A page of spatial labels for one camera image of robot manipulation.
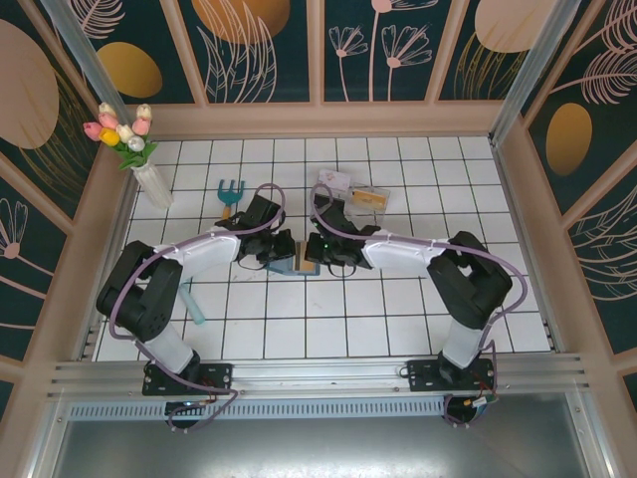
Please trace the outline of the teal leather card holder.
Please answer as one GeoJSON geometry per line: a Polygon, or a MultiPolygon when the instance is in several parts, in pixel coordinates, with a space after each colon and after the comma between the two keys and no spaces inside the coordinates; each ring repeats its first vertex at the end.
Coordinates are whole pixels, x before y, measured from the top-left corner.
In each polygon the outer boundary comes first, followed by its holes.
{"type": "Polygon", "coordinates": [[[287,277],[315,277],[320,274],[319,264],[310,263],[308,270],[299,270],[295,268],[295,260],[293,258],[270,262],[265,269],[271,273],[287,277]]]}

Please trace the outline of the gold striped credit card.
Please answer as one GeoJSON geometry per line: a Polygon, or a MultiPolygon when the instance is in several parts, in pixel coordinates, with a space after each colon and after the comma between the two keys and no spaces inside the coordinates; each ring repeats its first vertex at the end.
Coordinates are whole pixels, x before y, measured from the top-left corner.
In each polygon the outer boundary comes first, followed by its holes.
{"type": "Polygon", "coordinates": [[[299,276],[317,276],[320,272],[320,266],[307,259],[307,245],[306,241],[296,243],[293,271],[299,276]]]}

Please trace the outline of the orange card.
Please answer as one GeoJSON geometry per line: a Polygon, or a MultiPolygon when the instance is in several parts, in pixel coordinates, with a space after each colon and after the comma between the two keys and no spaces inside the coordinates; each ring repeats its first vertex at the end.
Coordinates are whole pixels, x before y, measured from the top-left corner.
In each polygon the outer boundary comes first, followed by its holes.
{"type": "Polygon", "coordinates": [[[372,190],[354,189],[351,195],[353,205],[373,211],[384,211],[387,204],[387,196],[382,192],[372,190]]]}

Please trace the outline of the white floral print card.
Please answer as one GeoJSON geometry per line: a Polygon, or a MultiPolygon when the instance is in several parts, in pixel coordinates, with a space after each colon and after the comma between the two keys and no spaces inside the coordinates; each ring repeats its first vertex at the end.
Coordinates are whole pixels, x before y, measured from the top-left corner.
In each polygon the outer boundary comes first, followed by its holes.
{"type": "Polygon", "coordinates": [[[318,183],[327,186],[333,193],[346,193],[351,185],[351,177],[347,173],[321,169],[318,173],[318,183]]]}

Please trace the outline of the light teal plastic tool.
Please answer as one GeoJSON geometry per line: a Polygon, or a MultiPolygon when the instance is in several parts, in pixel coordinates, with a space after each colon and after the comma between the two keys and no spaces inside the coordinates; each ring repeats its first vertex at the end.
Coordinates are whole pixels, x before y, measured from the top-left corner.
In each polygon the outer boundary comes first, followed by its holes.
{"type": "Polygon", "coordinates": [[[193,296],[190,294],[190,284],[182,283],[179,287],[178,293],[193,323],[197,326],[203,325],[205,323],[205,316],[193,296]]]}

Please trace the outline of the white ribbed vase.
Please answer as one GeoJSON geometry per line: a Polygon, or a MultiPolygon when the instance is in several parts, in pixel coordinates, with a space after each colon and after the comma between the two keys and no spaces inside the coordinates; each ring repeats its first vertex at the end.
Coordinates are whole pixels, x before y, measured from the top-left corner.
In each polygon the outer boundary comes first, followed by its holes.
{"type": "Polygon", "coordinates": [[[151,162],[134,166],[132,173],[149,201],[157,208],[168,209],[173,197],[157,167],[151,162]]]}

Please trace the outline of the artificial tulip bouquet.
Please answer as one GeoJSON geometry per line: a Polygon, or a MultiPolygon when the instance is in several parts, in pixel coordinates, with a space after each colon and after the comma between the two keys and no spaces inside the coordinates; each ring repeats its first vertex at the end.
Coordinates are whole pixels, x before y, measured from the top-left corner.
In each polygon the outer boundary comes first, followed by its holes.
{"type": "Polygon", "coordinates": [[[149,140],[153,114],[148,104],[139,105],[132,124],[120,122],[114,108],[108,103],[99,105],[97,121],[83,123],[84,134],[114,150],[121,158],[120,170],[144,167],[157,143],[149,140]]]}

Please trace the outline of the aluminium mounting rail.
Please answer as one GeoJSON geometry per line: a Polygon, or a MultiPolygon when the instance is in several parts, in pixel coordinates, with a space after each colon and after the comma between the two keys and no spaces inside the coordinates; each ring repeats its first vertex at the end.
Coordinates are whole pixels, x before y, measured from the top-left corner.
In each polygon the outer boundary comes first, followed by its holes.
{"type": "MultiPolygon", "coordinates": [[[[405,396],[405,358],[240,359],[232,387],[242,398],[405,396]]],[[[55,365],[46,396],[66,400],[142,397],[142,361],[77,361],[55,365]]],[[[575,354],[497,355],[499,393],[564,392],[592,384],[575,354]]]]}

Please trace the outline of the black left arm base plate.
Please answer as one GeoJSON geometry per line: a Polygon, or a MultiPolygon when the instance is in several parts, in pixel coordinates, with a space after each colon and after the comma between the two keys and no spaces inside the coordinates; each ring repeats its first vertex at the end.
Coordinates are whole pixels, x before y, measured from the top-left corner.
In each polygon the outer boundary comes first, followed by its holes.
{"type": "MultiPolygon", "coordinates": [[[[141,393],[144,396],[177,396],[205,393],[204,390],[175,381],[151,362],[144,366],[143,372],[144,379],[141,393]]],[[[179,377],[205,387],[229,389],[232,384],[232,366],[228,363],[189,365],[179,377]]]]}

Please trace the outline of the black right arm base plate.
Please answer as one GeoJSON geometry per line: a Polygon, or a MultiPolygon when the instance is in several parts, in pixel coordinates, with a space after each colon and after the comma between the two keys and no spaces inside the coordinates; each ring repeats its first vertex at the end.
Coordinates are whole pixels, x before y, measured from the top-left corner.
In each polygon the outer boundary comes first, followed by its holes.
{"type": "Polygon", "coordinates": [[[478,392],[495,387],[494,363],[475,358],[466,368],[458,368],[442,357],[414,359],[406,364],[411,391],[478,392]]]}

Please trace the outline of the aluminium frame post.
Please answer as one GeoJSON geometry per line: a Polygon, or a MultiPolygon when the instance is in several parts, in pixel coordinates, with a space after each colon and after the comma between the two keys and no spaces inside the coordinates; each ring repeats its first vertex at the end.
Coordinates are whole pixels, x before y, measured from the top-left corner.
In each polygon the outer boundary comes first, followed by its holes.
{"type": "Polygon", "coordinates": [[[123,110],[122,98],[91,42],[91,40],[105,40],[119,25],[125,16],[122,1],[39,1],[100,100],[109,103],[117,111],[123,110]]]}
{"type": "Polygon", "coordinates": [[[493,148],[498,149],[506,139],[572,23],[580,3],[581,0],[557,0],[552,7],[491,127],[489,139],[493,148]]]}

